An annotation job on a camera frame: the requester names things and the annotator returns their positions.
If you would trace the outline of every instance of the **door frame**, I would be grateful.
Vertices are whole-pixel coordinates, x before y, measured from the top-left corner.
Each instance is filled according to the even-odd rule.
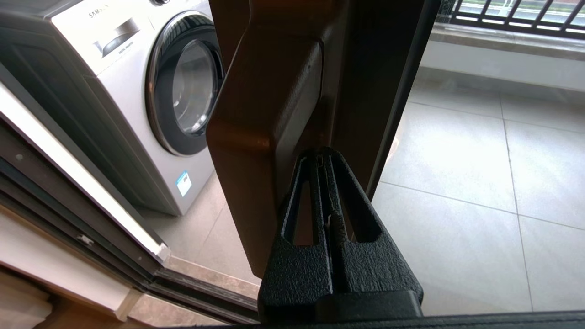
[[[258,322],[255,299],[165,268],[160,237],[124,226],[145,221],[1,64],[0,78],[13,96],[0,110],[0,203],[141,292],[226,323]],[[103,194],[114,205],[98,202]]]

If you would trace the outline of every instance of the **samsung logo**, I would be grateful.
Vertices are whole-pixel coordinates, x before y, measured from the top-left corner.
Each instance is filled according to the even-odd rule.
[[[94,17],[96,17],[96,16],[97,16],[97,14],[101,13],[102,11],[104,11],[104,10],[106,10],[106,9],[108,9],[108,8],[109,8],[109,6],[108,6],[108,5],[104,5],[103,7],[101,7],[101,8],[97,8],[96,10],[94,10],[94,11],[92,11],[92,12],[88,13],[87,15],[89,15],[89,16],[90,16],[90,18],[94,18]]]

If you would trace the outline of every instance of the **floor tile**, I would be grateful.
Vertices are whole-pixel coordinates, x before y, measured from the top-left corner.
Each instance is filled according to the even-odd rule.
[[[257,285],[261,282],[252,274],[227,204],[193,262]]]
[[[501,119],[409,103],[381,181],[516,212]]]
[[[585,132],[585,107],[534,98],[502,95],[504,119]]]
[[[138,211],[174,256],[192,262],[225,204],[219,179],[213,173],[185,216],[175,217],[142,208]]]
[[[505,124],[518,213],[585,228],[585,134]]]
[[[385,183],[372,203],[421,282],[426,316],[531,310],[515,214]]]
[[[499,92],[458,87],[448,81],[417,81],[408,100],[495,118],[502,117]]]
[[[520,217],[535,311],[585,309],[585,231]]]

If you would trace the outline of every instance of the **brown door frame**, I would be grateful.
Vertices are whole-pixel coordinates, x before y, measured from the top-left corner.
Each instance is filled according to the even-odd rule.
[[[340,151],[372,198],[441,1],[210,5],[229,70],[208,145],[252,271],[262,277],[301,151]],[[303,217],[297,235],[310,239]]]

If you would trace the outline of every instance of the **glass panel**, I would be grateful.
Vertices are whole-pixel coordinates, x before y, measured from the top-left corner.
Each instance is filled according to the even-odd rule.
[[[542,18],[543,22],[564,23],[577,6],[575,0],[555,0]]]
[[[470,13],[481,13],[483,6],[486,4],[486,0],[463,0],[461,3],[461,7],[459,8],[460,12],[470,12]]]
[[[522,0],[520,6],[514,13],[514,18],[523,18],[535,20],[538,17],[538,13],[541,12],[544,7],[546,0]]]
[[[585,6],[581,8],[577,16],[571,22],[572,25],[585,26]]]
[[[173,108],[183,132],[194,133],[209,118],[217,81],[214,58],[199,40],[189,42],[173,79]]]
[[[486,14],[507,17],[515,2],[515,0],[493,0],[490,3],[490,7],[488,8]]]

